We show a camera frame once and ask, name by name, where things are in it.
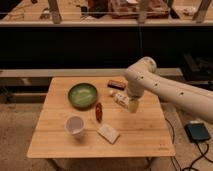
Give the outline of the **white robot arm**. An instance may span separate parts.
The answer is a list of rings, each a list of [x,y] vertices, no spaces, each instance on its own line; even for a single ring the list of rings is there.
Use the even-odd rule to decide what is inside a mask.
[[[188,84],[163,78],[155,73],[156,62],[143,57],[124,71],[127,80],[128,100],[123,105],[132,113],[139,106],[139,99],[148,90],[173,103],[196,117],[213,124],[213,92]]]

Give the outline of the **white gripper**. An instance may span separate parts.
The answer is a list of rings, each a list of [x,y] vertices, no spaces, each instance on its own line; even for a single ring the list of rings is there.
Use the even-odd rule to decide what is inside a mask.
[[[135,113],[138,109],[139,101],[137,99],[131,99],[121,92],[111,92],[111,97],[116,103],[127,109],[130,113]]]

